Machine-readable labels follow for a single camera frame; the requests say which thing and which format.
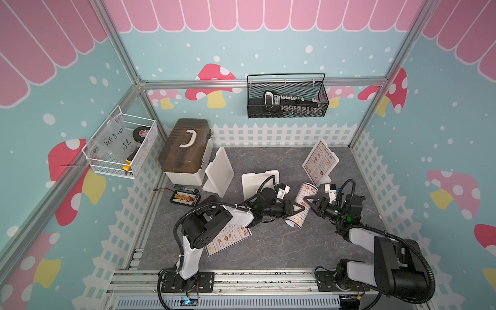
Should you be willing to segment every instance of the toolbox handle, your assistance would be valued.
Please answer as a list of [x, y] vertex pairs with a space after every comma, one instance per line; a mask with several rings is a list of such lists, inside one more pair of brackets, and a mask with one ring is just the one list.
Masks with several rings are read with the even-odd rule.
[[193, 145], [194, 141], [196, 140], [196, 131], [194, 131], [192, 129], [188, 129], [188, 130], [186, 130], [186, 132], [191, 133], [191, 139], [189, 140], [189, 142], [187, 144], [180, 144], [179, 147], [190, 147]]

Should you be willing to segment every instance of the rolled paper menu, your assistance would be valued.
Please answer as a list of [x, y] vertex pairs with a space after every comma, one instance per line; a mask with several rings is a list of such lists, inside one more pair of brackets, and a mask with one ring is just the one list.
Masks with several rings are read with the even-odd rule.
[[[289, 226], [294, 227], [296, 225], [296, 226], [298, 226], [298, 228], [301, 229], [303, 222], [305, 221], [305, 218], [307, 217], [307, 214], [310, 210], [310, 206], [306, 202], [303, 201], [303, 198], [305, 198], [306, 196], [315, 196], [315, 195], [317, 195], [317, 192], [318, 192], [318, 189], [314, 185], [312, 185], [310, 183], [303, 183], [302, 184], [302, 187], [300, 187], [300, 190], [298, 191], [298, 194], [296, 195], [295, 203], [300, 204], [303, 207], [305, 207], [305, 210], [303, 210], [302, 212], [300, 212], [296, 215], [288, 217], [288, 219], [286, 220], [286, 223]], [[293, 208], [294, 208], [294, 210], [298, 210], [300, 207], [297, 205], [293, 205]]]

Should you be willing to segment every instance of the mushroom graphic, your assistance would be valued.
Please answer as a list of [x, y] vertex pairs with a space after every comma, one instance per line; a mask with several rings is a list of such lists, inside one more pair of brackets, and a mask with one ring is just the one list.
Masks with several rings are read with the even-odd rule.
[[484, 273], [486, 280], [493, 287], [493, 290], [496, 291], [496, 269], [484, 268], [482, 269], [482, 273]]
[[[72, 160], [79, 153], [84, 143], [84, 139], [68, 140], [56, 145], [50, 151], [48, 154], [48, 167], [50, 169], [51, 181], [47, 182], [47, 186], [51, 186], [60, 178], [65, 168], [71, 164]], [[96, 175], [89, 167], [86, 168], [86, 171], [72, 187], [67, 197], [55, 212], [55, 218], [59, 225], [69, 225], [76, 218], [82, 193], [88, 196], [91, 203], [96, 204], [102, 197], [106, 185], [107, 179], [105, 177]]]
[[1, 288], [3, 310], [24, 310], [29, 304], [33, 283], [49, 288], [59, 273], [60, 259], [43, 259], [57, 242], [58, 233], [42, 233]]
[[[195, 80], [235, 80], [234, 74], [218, 64], [209, 63], [203, 67]], [[198, 100], [205, 96], [208, 97], [207, 107], [211, 109], [220, 109], [226, 106], [226, 101], [222, 97], [222, 91], [241, 93], [241, 88], [212, 88], [212, 89], [188, 89], [186, 98]]]
[[163, 110], [169, 110], [174, 107], [171, 100], [169, 98], [181, 99], [182, 96], [176, 89], [150, 89], [148, 92], [148, 97], [150, 98], [152, 104], [155, 107], [158, 107], [158, 103], [160, 102], [160, 107]]
[[[369, 86], [358, 94], [358, 99], [369, 100], [372, 99], [377, 92], [377, 86]], [[381, 100], [378, 108], [377, 115], [384, 117], [386, 115], [386, 107], [389, 102], [393, 104], [394, 111], [400, 113], [405, 106], [406, 95], [408, 91], [408, 78], [405, 69], [401, 68], [398, 75], [389, 87], [386, 96]]]
[[328, 109], [339, 107], [339, 98], [351, 99], [355, 96], [355, 90], [351, 86], [332, 86], [327, 89], [329, 98]]
[[474, 235], [477, 241], [491, 253], [496, 256], [496, 227], [479, 224], [474, 228]]
[[432, 200], [440, 209], [445, 210], [451, 202], [456, 201], [467, 220], [472, 219], [479, 211], [481, 192], [477, 181], [471, 175], [429, 170], [427, 179], [430, 182], [426, 182], [427, 186], [434, 184], [440, 188], [431, 193]]

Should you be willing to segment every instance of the black tape roll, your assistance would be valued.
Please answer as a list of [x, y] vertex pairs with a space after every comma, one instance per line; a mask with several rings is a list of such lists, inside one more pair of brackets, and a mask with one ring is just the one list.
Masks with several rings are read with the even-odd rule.
[[132, 137], [136, 142], [143, 143], [149, 131], [150, 131], [150, 127], [147, 126], [138, 127], [135, 130], [133, 130]]

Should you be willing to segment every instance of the white wire basket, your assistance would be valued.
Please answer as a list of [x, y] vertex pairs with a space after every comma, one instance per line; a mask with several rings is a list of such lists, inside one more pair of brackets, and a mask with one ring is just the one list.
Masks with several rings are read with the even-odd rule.
[[[140, 126], [150, 127], [150, 131], [148, 132], [145, 140], [142, 142], [138, 152], [134, 156], [131, 161], [131, 168], [127, 171], [123, 169], [125, 165], [128, 163], [121, 163], [114, 156], [110, 154], [104, 155], [102, 158], [98, 157], [99, 149], [97, 145], [92, 146], [90, 149], [88, 144], [84, 145], [82, 148], [82, 152], [88, 163], [90, 164], [91, 169], [98, 174], [116, 176], [121, 178], [135, 179], [138, 175], [141, 166], [143, 165], [146, 157], [148, 156], [148, 152], [150, 151], [155, 139], [158, 136], [157, 124], [154, 120], [146, 119], [134, 115], [124, 114], [121, 110], [120, 106], [116, 106], [116, 108], [110, 114], [117, 123], [124, 123], [126, 131], [132, 136], [133, 130]], [[103, 124], [96, 130], [96, 132], [91, 136], [91, 139], [94, 139], [102, 130]]]

